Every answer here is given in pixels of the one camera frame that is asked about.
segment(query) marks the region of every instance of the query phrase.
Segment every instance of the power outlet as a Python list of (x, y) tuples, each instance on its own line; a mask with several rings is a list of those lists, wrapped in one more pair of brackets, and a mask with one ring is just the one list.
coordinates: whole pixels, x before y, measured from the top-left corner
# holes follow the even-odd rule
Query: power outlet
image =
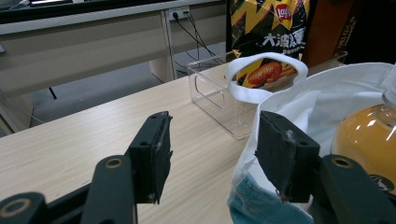
[(169, 20), (174, 21), (177, 17), (179, 20), (189, 17), (186, 12), (190, 12), (190, 7), (173, 7), (169, 8)]

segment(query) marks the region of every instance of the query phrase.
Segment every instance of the red logo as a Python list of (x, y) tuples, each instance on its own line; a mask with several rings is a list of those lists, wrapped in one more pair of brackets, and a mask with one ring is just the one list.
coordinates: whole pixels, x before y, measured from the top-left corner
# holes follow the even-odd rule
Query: red logo
[(279, 17), (279, 21), (288, 20), (291, 21), (291, 13), (287, 4), (281, 4), (276, 6), (276, 14)]

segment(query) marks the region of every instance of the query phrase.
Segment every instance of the white bag strap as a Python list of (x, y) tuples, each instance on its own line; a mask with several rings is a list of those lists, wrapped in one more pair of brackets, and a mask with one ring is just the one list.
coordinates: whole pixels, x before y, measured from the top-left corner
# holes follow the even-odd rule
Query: white bag strap
[(238, 58), (228, 64), (226, 72), (228, 90), (233, 98), (235, 98), (237, 101), (257, 105), (265, 98), (273, 94), (272, 92), (263, 89), (251, 89), (242, 87), (233, 82), (233, 77), (237, 72), (261, 58), (270, 58), (283, 63), (291, 64), (297, 70), (297, 77), (294, 78), (293, 85), (296, 85), (306, 80), (306, 75), (308, 74), (308, 68), (306, 67), (306, 65), (296, 59), (280, 53), (266, 52), (246, 58)]

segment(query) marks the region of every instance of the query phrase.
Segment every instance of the orange juice bottle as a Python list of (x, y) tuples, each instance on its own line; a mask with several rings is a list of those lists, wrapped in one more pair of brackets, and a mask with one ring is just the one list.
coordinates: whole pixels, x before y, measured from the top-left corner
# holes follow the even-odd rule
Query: orange juice bottle
[[(396, 76), (396, 65), (391, 75)], [(341, 121), (332, 154), (358, 162), (380, 189), (396, 199), (396, 78), (383, 93), (384, 104), (352, 113)]]

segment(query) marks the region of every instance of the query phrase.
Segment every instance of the brown box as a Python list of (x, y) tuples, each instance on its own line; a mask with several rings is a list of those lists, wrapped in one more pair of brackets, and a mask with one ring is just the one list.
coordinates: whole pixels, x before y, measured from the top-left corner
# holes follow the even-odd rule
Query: brown box
[(345, 51), (365, 0), (318, 0), (302, 61), (312, 67)]

